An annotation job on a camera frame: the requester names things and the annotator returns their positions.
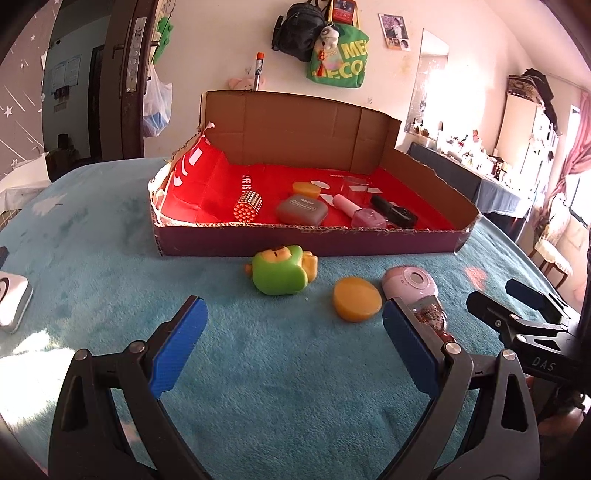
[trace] pink plush toy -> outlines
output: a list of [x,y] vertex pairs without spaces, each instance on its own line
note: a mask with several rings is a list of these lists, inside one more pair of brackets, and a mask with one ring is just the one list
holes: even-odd
[[[230,79],[228,85],[231,90],[252,90],[252,86],[255,83],[255,78],[251,75],[241,79]],[[262,90],[265,87],[265,77],[261,77],[259,89]]]

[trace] yellow soap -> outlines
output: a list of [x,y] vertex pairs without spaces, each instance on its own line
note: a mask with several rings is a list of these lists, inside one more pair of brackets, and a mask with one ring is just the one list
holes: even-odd
[[382,308],[378,289],[363,278],[346,277],[339,280],[333,292],[336,313],[347,322],[363,322]]
[[311,199],[317,199],[320,196],[321,188],[309,181],[297,181],[291,185],[294,194],[303,195]]

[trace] silver device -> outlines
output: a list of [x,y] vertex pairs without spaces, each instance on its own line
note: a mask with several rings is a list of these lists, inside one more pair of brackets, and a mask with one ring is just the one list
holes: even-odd
[[0,330],[16,331],[32,294],[31,284],[25,277],[0,271]]

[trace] screw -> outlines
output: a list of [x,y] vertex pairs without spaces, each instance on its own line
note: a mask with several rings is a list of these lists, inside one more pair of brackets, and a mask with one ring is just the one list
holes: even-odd
[[135,342],[131,342],[129,344],[129,351],[131,353],[141,353],[146,350],[146,344],[141,340],[136,340]]
[[449,342],[445,344],[445,350],[447,350],[447,353],[457,355],[462,351],[462,347],[459,346],[456,342]]
[[84,360],[88,356],[88,350],[86,348],[81,348],[74,354],[74,360]]
[[515,360],[517,358],[517,355],[515,354],[515,352],[513,350],[503,350],[503,356],[507,359],[507,360]]

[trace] pink nail polish bottle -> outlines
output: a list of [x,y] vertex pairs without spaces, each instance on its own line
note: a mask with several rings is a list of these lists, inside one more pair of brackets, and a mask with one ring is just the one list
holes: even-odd
[[342,195],[335,195],[333,205],[351,217],[352,228],[386,228],[388,221],[372,208],[361,208]]

